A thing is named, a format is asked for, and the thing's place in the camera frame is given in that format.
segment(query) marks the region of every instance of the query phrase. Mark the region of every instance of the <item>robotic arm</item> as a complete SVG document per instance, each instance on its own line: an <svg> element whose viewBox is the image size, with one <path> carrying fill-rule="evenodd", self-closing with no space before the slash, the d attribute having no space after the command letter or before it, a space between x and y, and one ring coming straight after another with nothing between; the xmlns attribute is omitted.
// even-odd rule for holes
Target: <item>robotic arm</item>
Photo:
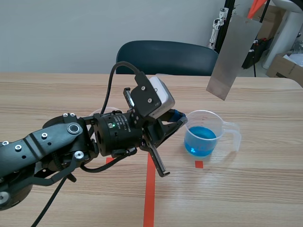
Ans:
<svg viewBox="0 0 303 227"><path fill-rule="evenodd" d="M132 91L128 87L124 89L130 107L126 113L101 112L79 118L73 113L64 113L21 140L0 144L0 211L23 201L33 185L49 186L65 177L76 182L72 175L76 168L98 173L136 154L137 148L150 153L161 177L169 174L157 147L182 127L187 118L171 109L175 101L159 78L148 79L127 62L114 66L102 111L107 105L111 80L118 66L133 67L138 84ZM90 139L93 133L96 141ZM99 153L115 159L96 169L86 167Z"/></svg>

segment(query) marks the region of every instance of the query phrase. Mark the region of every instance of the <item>orange tape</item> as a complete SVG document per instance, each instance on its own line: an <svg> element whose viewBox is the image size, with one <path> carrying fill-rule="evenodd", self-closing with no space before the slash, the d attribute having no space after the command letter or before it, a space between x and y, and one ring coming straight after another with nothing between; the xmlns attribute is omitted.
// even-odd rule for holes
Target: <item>orange tape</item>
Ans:
<svg viewBox="0 0 303 227"><path fill-rule="evenodd" d="M203 169L203 161L195 161L196 168Z"/></svg>
<svg viewBox="0 0 303 227"><path fill-rule="evenodd" d="M154 225L155 181L156 167L152 161L151 155L148 154L143 227L153 227Z"/></svg>
<svg viewBox="0 0 303 227"><path fill-rule="evenodd" d="M111 162L112 160L114 160L114 158L112 158L112 157L107 157L107 158L106 158L106 164L109 163L109 162Z"/></svg>

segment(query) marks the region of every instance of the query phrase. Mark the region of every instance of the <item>clear plastic cup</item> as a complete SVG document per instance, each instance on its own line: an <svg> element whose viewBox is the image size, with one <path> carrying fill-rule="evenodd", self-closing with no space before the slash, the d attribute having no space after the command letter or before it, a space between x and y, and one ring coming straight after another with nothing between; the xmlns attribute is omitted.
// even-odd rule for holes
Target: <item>clear plastic cup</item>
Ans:
<svg viewBox="0 0 303 227"><path fill-rule="evenodd" d="M239 151L242 136L237 124L225 122L207 110L193 111L187 119L184 145L189 153L200 157L210 155L225 133L233 134L233 148Z"/></svg>
<svg viewBox="0 0 303 227"><path fill-rule="evenodd" d="M102 110L102 108L101 108L101 109L98 109L98 110L95 110L94 112L92 112L92 113L90 114L90 116L92 116L92 115L94 115L94 114L100 113L101 110ZM105 113L105 114L106 114L106 113L111 113L111 112L113 112L113 111L118 111L118 110L121 111L120 109L115 108L115 107L106 107L104 113ZM91 139L94 139L94 140L96 141L96 136L95 136L95 134L93 134L93 135L91 136Z"/></svg>

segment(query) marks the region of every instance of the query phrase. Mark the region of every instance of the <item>blue part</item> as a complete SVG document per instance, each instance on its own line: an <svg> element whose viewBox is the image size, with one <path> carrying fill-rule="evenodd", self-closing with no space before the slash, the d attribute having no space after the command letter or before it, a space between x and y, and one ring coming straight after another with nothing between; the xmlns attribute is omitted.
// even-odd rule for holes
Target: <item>blue part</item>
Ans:
<svg viewBox="0 0 303 227"><path fill-rule="evenodd" d="M178 110L175 110L174 115L170 118L168 122L177 122L181 117L185 117L184 113L180 113Z"/></svg>
<svg viewBox="0 0 303 227"><path fill-rule="evenodd" d="M196 126L189 129L189 131L200 137L194 137L189 132L186 132L184 138L184 145L186 150L195 156L205 157L210 155L214 150L217 140L203 140L203 139L215 139L216 135L208 128Z"/></svg>

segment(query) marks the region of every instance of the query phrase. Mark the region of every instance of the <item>orange object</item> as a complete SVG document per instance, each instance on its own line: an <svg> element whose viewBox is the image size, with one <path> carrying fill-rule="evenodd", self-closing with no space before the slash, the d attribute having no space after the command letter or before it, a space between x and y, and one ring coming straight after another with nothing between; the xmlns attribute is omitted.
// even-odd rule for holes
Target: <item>orange object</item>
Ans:
<svg viewBox="0 0 303 227"><path fill-rule="evenodd" d="M114 158L112 158L112 157L107 157L107 158L106 158L106 164L109 163L109 162L111 162L112 160L114 160Z"/></svg>
<svg viewBox="0 0 303 227"><path fill-rule="evenodd" d="M250 12L248 13L248 18L252 19L254 14L258 11L261 6L266 2L267 0L254 0L254 2L251 5Z"/></svg>
<svg viewBox="0 0 303 227"><path fill-rule="evenodd" d="M196 168L203 169L203 161L195 161Z"/></svg>
<svg viewBox="0 0 303 227"><path fill-rule="evenodd" d="M148 154L143 227L153 227L154 224L155 181L156 167L152 161L151 155Z"/></svg>

